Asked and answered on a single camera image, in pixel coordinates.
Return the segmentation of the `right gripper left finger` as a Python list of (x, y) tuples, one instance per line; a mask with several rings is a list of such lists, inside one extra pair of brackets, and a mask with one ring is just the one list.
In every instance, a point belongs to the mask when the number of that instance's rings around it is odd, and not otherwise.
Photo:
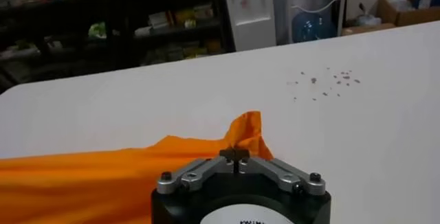
[(228, 148), (219, 151), (212, 159), (196, 159), (173, 172), (166, 171), (157, 181), (159, 194), (172, 194), (184, 187), (190, 192), (200, 190), (204, 182), (217, 173), (233, 173), (236, 151)]

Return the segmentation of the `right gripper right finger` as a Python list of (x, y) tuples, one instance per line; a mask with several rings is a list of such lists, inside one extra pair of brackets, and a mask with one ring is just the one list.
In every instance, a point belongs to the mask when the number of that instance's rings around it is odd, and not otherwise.
[(306, 173), (277, 158), (244, 157), (239, 161), (241, 174), (264, 175), (285, 192), (306, 192), (312, 196), (326, 193), (326, 182), (320, 174)]

